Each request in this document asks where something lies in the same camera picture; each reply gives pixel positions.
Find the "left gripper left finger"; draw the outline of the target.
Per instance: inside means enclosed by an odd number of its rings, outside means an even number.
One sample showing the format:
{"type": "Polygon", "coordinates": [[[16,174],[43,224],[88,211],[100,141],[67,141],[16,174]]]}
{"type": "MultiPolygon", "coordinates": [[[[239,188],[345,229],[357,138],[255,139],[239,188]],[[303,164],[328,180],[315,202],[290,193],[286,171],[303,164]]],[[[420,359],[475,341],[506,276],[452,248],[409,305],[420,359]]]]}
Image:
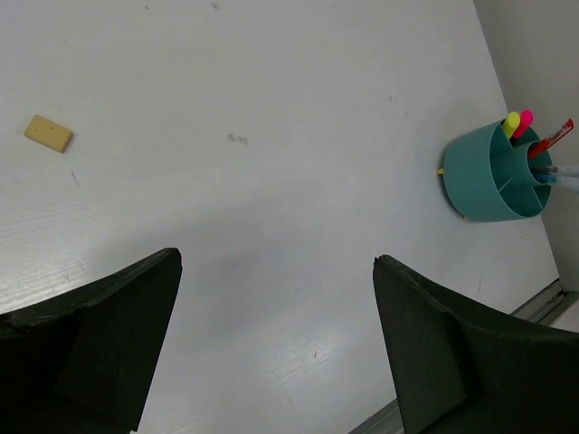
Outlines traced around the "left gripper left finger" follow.
{"type": "Polygon", "coordinates": [[[182,275],[162,249],[1,316],[1,431],[138,430],[182,275]]]}

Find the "small tan eraser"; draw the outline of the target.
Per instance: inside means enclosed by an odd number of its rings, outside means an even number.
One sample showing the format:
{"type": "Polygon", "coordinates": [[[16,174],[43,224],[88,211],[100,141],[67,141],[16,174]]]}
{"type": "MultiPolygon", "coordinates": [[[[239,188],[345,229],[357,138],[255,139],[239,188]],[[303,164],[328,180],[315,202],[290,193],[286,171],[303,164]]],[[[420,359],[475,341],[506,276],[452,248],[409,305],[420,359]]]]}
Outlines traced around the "small tan eraser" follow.
{"type": "Polygon", "coordinates": [[[73,139],[73,132],[48,118],[34,115],[24,131],[24,136],[35,143],[63,154],[73,139]]]}

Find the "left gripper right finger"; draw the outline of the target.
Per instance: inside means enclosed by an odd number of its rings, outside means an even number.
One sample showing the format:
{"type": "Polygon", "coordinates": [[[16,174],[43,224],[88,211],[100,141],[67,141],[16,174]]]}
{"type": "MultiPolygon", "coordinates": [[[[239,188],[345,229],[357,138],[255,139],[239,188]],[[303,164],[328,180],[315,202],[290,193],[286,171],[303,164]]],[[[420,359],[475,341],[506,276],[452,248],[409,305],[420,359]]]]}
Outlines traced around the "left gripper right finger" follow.
{"type": "Polygon", "coordinates": [[[454,292],[384,255],[375,299],[408,433],[575,433],[578,336],[454,292]]]}

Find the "yellow black highlighter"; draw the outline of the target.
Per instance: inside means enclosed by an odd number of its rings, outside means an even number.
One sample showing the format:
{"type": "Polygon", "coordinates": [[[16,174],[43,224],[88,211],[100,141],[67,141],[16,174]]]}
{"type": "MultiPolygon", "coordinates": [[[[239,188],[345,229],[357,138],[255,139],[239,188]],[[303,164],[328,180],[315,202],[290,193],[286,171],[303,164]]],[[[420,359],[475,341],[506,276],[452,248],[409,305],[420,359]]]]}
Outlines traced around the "yellow black highlighter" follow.
{"type": "Polygon", "coordinates": [[[506,118],[503,120],[501,127],[507,139],[514,136],[519,125],[521,123],[520,114],[516,111],[511,111],[508,113],[506,118]]]}

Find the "red gel pen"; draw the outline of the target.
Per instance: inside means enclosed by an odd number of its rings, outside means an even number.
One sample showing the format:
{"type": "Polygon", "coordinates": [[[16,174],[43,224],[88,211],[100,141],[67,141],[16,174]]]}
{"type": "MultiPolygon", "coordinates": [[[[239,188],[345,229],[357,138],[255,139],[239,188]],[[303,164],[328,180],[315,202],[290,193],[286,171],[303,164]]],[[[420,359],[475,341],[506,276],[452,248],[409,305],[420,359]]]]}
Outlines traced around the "red gel pen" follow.
{"type": "Polygon", "coordinates": [[[527,157],[535,159],[537,156],[547,152],[554,144],[567,136],[574,129],[574,121],[569,118],[557,131],[548,137],[543,138],[538,143],[529,148],[527,157]]]}

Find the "pink black highlighter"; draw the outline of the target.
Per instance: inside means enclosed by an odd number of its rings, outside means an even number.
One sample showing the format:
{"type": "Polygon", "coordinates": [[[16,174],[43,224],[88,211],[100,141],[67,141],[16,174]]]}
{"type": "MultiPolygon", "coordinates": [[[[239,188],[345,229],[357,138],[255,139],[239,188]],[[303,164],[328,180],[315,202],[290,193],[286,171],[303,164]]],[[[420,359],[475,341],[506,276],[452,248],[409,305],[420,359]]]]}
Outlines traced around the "pink black highlighter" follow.
{"type": "Polygon", "coordinates": [[[534,113],[530,109],[523,110],[519,115],[519,125],[513,136],[511,137],[514,140],[520,139],[529,129],[534,121],[534,113]]]}

